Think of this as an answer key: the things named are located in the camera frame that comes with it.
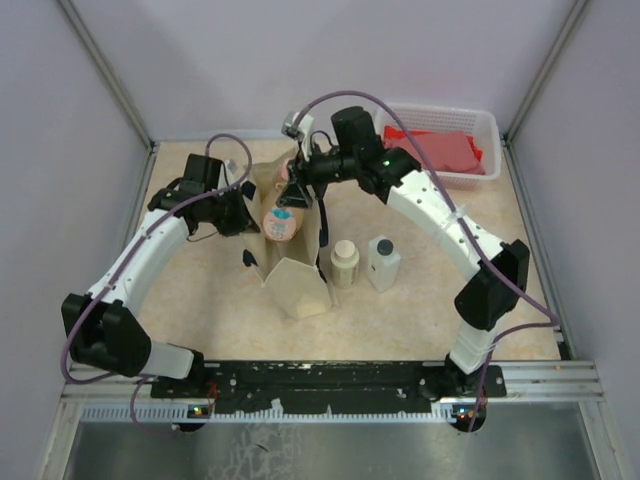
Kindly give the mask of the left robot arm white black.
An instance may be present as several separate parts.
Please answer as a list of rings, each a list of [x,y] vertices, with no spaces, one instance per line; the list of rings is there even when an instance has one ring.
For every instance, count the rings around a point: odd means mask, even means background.
[[[168,261],[200,226],[226,237],[257,231],[243,196],[248,179],[247,172],[232,172],[228,161],[191,154],[183,175],[152,196],[116,262],[86,293],[62,303],[67,340],[60,368],[67,382],[76,380],[68,367],[74,361],[105,378],[171,378],[189,397],[206,389],[208,373],[196,351],[152,340],[137,315]]]

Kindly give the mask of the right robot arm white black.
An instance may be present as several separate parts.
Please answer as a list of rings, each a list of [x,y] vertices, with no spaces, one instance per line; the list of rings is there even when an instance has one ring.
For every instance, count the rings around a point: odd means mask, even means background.
[[[323,151],[311,141],[309,116],[292,112],[282,125],[299,152],[287,167],[287,185],[279,205],[308,208],[332,183],[356,181],[366,193],[423,229],[458,267],[467,283],[454,299],[462,319],[448,359],[448,387],[470,395],[482,383],[481,365],[494,344],[502,318],[525,292],[530,251],[520,240],[507,243],[450,209],[442,188],[410,153],[387,148],[371,115],[359,106],[331,118],[337,143]]]

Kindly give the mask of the white bottle grey cap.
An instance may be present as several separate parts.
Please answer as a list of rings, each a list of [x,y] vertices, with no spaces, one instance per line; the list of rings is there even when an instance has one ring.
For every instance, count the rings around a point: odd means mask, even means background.
[[[378,236],[369,241],[366,274],[377,292],[383,293],[393,286],[400,263],[401,255],[390,239]]]

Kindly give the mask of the orange lotion bottle pink cap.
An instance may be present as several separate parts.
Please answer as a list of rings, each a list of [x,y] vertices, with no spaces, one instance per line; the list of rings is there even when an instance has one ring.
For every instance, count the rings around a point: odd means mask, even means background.
[[[289,161],[285,160],[276,167],[271,188],[261,206],[262,232],[267,240],[275,242],[291,241],[300,230],[305,217],[303,209],[277,205],[289,180],[288,163]]]

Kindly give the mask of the beige canvas tote bag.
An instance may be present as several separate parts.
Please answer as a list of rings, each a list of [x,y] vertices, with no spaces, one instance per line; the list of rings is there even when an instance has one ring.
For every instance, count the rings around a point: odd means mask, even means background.
[[[267,240],[262,232],[262,201],[271,188],[278,164],[291,160],[290,149],[270,162],[252,167],[249,180],[243,184],[243,195],[258,233],[244,233],[243,263],[254,270],[262,286],[275,303],[294,319],[325,313],[333,306],[330,287],[321,267],[320,249],[326,245],[326,213],[318,202],[303,209],[305,217],[300,230],[288,242]]]

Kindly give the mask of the beige bottle beige cap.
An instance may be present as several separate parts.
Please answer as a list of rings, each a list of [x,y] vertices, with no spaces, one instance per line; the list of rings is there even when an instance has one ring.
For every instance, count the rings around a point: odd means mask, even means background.
[[[331,276],[338,288],[351,287],[358,276],[360,255],[350,240],[339,240],[330,254]]]

